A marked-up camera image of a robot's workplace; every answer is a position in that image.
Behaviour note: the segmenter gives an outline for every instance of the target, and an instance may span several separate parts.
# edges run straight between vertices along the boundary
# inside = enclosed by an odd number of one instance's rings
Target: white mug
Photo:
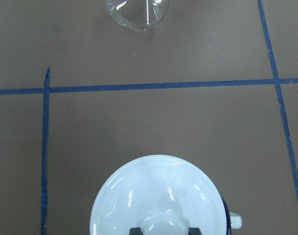
[[[173,156],[135,159],[99,191],[90,235],[229,235],[242,226],[214,183],[193,164]]]

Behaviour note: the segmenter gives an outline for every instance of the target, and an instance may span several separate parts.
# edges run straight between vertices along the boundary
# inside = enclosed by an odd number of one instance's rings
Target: white object
[[[231,213],[232,228],[241,217]],[[226,235],[227,218],[213,182],[193,164],[172,156],[151,155],[118,169],[102,186],[93,205],[90,235]]]

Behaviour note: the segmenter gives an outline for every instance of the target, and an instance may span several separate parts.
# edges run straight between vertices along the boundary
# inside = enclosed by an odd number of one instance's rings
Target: mug handle
[[[241,216],[236,213],[229,213],[230,216],[230,223],[232,229],[240,229],[242,226],[242,219]]]

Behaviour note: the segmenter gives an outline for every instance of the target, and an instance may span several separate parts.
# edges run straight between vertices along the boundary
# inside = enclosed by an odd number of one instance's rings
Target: blue tape
[[[0,95],[10,94],[43,94],[43,88],[27,88],[27,89],[5,89],[0,90]]]
[[[43,121],[42,121],[42,166],[41,166],[41,235],[46,235],[47,218],[47,177],[46,177],[46,158],[47,140],[49,132],[49,98],[50,98],[50,68],[46,71],[43,95]]]
[[[280,79],[280,83],[298,84],[298,78]],[[274,84],[273,79],[212,81],[212,82],[170,82],[170,83],[127,84],[127,85],[52,87],[50,88],[50,93],[171,89],[171,88],[193,88],[193,87],[228,87],[228,86],[270,85],[270,84]],[[43,93],[44,93],[43,88],[0,90],[0,95],[43,94]]]
[[[52,87],[50,88],[50,92],[51,93],[100,92],[100,91],[174,89],[174,88],[193,88],[193,87],[227,87],[227,86],[269,85],[269,84],[274,84],[274,80],[257,79],[257,80],[234,80],[234,81],[212,81],[212,82],[170,82],[170,83],[101,85],[101,86],[80,86],[80,87]]]
[[[295,185],[295,190],[296,190],[296,195],[297,195],[297,201],[298,201],[298,169],[297,169],[297,165],[296,165],[296,159],[295,159],[295,154],[293,151],[292,142],[290,140],[290,132],[289,132],[289,127],[288,127],[287,114],[286,114],[284,100],[283,100],[283,96],[282,96],[282,92],[281,92],[280,79],[278,76],[276,61],[275,61],[275,57],[274,57],[274,53],[273,53],[273,49],[272,49],[271,38],[270,38],[270,34],[269,34],[267,24],[266,24],[266,18],[265,18],[262,0],[258,0],[258,9],[260,12],[266,47],[268,50],[268,55],[269,55],[269,59],[270,59],[271,67],[272,67],[272,73],[273,73],[273,77],[274,77],[274,81],[275,81],[274,84],[275,84],[275,88],[276,88],[277,99],[280,104],[281,120],[282,120],[282,125],[284,128],[284,132],[285,132],[290,166],[291,166],[291,170],[292,170],[292,175],[293,175],[294,185]]]

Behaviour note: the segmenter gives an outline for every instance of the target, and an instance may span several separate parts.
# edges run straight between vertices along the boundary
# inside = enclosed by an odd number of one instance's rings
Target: blue tape line
[[[281,84],[298,84],[298,78],[285,78],[279,81]]]
[[[49,98],[50,98],[50,68],[46,71],[43,95],[43,122],[42,122],[42,166],[41,166],[41,235],[46,235],[47,217],[47,177],[46,177],[46,158],[47,140],[49,131]]]
[[[27,88],[27,89],[6,89],[0,90],[0,95],[9,94],[43,94],[43,88]]]
[[[298,84],[298,78],[285,78],[281,84]],[[78,86],[78,87],[53,87],[50,93],[67,92],[97,92],[97,91],[121,91],[121,90],[146,90],[146,89],[169,89],[169,88],[193,88],[193,87],[224,87],[224,86],[250,86],[274,84],[273,79],[234,80],[213,82],[173,82],[151,84],[128,84],[128,85],[104,85],[104,86]],[[11,94],[43,94],[43,88],[8,89],[0,90],[0,95]]]
[[[80,87],[52,87],[50,88],[50,92],[51,93],[100,92],[100,91],[174,89],[174,88],[193,88],[193,87],[227,87],[227,86],[268,85],[268,84],[274,84],[274,80],[261,79],[261,80],[235,80],[235,81],[213,81],[213,82],[170,82],[170,83],[101,85],[101,86],[80,86]]]
[[[293,175],[294,185],[295,185],[295,190],[296,190],[296,195],[297,195],[297,201],[298,201],[298,169],[297,169],[297,165],[296,165],[296,159],[295,159],[295,154],[293,151],[292,142],[290,140],[290,132],[289,132],[289,127],[288,127],[287,114],[286,114],[284,100],[283,100],[283,96],[282,96],[282,92],[281,92],[280,79],[278,76],[276,61],[275,61],[274,53],[272,50],[271,38],[270,38],[270,34],[269,34],[267,24],[266,24],[266,18],[265,18],[262,0],[258,0],[258,9],[260,12],[266,47],[268,50],[268,55],[269,55],[269,59],[270,59],[271,67],[272,67],[272,73],[273,73],[273,77],[274,77],[274,81],[275,81],[277,99],[280,104],[281,120],[282,120],[282,125],[284,128],[284,132],[285,132],[290,166],[291,166],[291,170],[292,170],[292,175]]]

